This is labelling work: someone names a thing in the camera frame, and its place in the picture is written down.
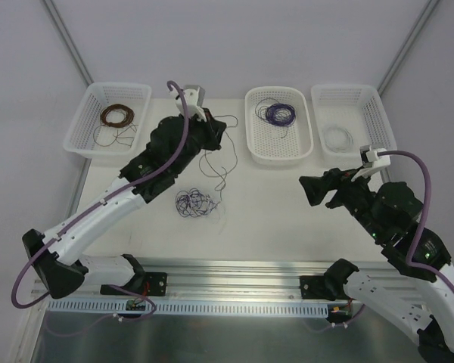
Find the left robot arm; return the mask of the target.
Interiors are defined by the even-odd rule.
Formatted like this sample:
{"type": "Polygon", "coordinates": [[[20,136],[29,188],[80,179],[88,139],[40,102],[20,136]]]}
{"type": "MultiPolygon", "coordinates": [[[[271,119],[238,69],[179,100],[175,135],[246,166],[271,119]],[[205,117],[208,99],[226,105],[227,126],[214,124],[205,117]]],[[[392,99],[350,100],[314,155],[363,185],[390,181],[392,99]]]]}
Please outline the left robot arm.
{"type": "Polygon", "coordinates": [[[54,299],[83,285],[98,285],[104,295],[143,295],[153,288],[131,254],[87,256],[85,250],[116,222],[141,209],[175,184],[179,174],[202,151],[221,148],[226,124],[208,114],[168,116],[151,132],[145,149],[120,170],[108,189],[82,213],[46,232],[22,237],[28,257],[54,299]]]}

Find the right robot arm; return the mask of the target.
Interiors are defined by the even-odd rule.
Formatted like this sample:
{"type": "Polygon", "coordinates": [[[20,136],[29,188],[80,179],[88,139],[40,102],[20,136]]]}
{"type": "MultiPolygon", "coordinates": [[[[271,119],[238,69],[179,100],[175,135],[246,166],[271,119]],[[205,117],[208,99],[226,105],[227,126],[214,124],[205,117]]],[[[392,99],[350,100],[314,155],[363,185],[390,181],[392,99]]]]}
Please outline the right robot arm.
{"type": "Polygon", "coordinates": [[[424,204],[409,186],[388,182],[372,191],[355,169],[301,176],[299,183],[310,206],[332,192],[326,207],[345,208],[381,247],[387,262],[414,284],[427,308],[394,296],[345,259],[321,276],[302,277],[302,292],[330,301],[356,299],[403,332],[426,362],[454,362],[454,266],[440,237],[423,226],[424,204]]]}

